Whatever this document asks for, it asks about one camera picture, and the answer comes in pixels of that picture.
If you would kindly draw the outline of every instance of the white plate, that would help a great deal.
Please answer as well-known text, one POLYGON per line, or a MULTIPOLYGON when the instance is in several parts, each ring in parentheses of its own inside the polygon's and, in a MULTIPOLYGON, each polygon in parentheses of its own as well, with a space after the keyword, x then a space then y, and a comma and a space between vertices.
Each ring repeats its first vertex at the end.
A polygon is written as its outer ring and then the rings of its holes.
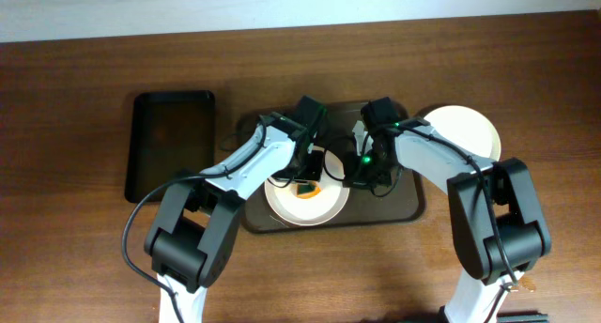
MULTIPOLYGON (((313 150, 323 151, 323 148, 314 146, 313 150)), ((326 164, 333 176, 344 177, 343 164, 333 153, 326 154, 326 164)), ((317 186, 321 192, 308 199, 301 199, 294 194, 297 188, 295 183, 277 188, 266 181, 264 189, 270 207, 283 220, 296 225, 316 225, 336 216, 347 202, 349 194, 349 189, 344 188, 342 182, 333 180, 325 171, 322 171, 317 186)))

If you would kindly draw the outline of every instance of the wood grain surface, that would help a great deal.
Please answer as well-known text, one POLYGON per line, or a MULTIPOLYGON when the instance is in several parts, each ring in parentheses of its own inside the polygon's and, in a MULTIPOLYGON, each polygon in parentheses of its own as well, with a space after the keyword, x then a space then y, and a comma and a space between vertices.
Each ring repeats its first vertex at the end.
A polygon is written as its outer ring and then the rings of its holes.
MULTIPOLYGON (((601 317, 601 23, 567 12, 0 45, 0 313, 5 322, 156 322, 159 290, 123 262, 133 98, 210 89, 217 137, 242 114, 390 96, 462 104, 529 165, 553 238, 537 291, 503 312, 601 317)), ((222 159, 224 153, 218 153, 222 159)), ((239 230, 206 322, 358 322, 435 313, 460 265, 446 196, 417 223, 255 236, 239 230)), ((142 249, 156 208, 131 232, 142 249)))

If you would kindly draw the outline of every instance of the white bowl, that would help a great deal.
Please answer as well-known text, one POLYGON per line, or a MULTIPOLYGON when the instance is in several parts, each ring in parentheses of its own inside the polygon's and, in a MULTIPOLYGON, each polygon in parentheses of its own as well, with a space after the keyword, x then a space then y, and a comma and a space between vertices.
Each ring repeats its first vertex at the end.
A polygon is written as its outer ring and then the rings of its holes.
POLYGON ((501 157, 501 138, 492 122, 464 106, 444 106, 428 113, 425 120, 436 131, 468 151, 492 160, 501 157))
MULTIPOLYGON (((323 148, 314 146, 313 150, 323 151, 323 148)), ((343 164, 333 153, 326 154, 326 164, 333 176, 344 177, 343 164)), ((325 171, 322 171, 317 186, 321 192, 308 199, 296 196, 295 183, 290 183, 285 188, 277 188, 266 181, 264 189, 271 209, 283 220, 296 225, 317 225, 336 216, 347 202, 349 194, 349 188, 344 188, 342 182, 332 179, 325 171)))

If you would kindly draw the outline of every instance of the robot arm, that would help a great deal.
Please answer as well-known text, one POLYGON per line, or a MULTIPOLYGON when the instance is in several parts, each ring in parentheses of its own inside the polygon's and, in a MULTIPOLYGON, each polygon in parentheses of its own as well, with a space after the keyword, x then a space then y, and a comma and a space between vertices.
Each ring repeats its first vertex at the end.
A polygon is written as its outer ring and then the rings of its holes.
POLYGON ((441 308, 440 321, 495 322, 513 280, 501 260, 494 238, 485 194, 473 165, 482 172, 492 200, 509 204, 509 213, 497 219, 502 248, 515 277, 531 269, 550 251, 550 234, 526 165, 510 159, 495 162, 463 148, 462 156, 445 143, 427 121, 401 122, 389 99, 370 102, 362 109, 368 131, 373 131, 372 155, 384 160, 387 152, 397 162, 432 181, 448 194, 455 252, 464 270, 455 295, 441 308), (465 158, 472 160, 468 164, 465 158))
POLYGON ((159 282, 177 293, 172 309, 162 291, 161 323, 177 322, 175 310, 185 322, 202 320, 207 288, 232 253, 244 202, 276 172, 301 174, 325 113, 304 97, 294 115, 263 117, 253 137, 229 158, 166 190, 145 241, 159 282), (184 217, 184 208, 207 212, 207 227, 184 217))

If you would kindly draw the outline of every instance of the brown tray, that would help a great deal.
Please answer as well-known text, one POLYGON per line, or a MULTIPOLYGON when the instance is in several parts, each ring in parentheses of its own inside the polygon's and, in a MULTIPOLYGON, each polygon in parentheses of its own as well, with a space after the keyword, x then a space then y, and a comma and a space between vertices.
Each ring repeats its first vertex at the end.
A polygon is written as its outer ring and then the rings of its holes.
MULTIPOLYGON (((343 134, 352 135, 351 130, 357 120, 361 120, 360 110, 367 102, 347 102, 327 105, 331 128, 317 141, 317 146, 324 146, 329 139, 343 134)), ((401 117, 408 118, 407 111, 396 104, 401 117)), ((286 113, 291 107, 281 109, 269 109, 255 111, 245 115, 238 123, 239 134, 249 134, 256 127, 256 119, 259 115, 268 115, 271 112, 286 113)), ((238 137, 239 144, 245 143, 249 135, 238 137)), ((333 147, 331 151, 341 156, 341 152, 349 150, 341 142, 339 147, 333 147)), ((242 225, 248 231, 255 234, 275 233, 291 230, 305 230, 317 228, 332 228, 351 225, 368 225, 381 223, 408 223, 417 220, 424 214, 425 199, 422 178, 419 174, 407 169, 403 172, 398 185, 388 196, 377 198, 369 191, 352 189, 347 203, 340 212, 326 223, 313 226, 299 226, 287 223, 271 209, 267 203, 263 187, 254 192, 244 205, 242 225)))

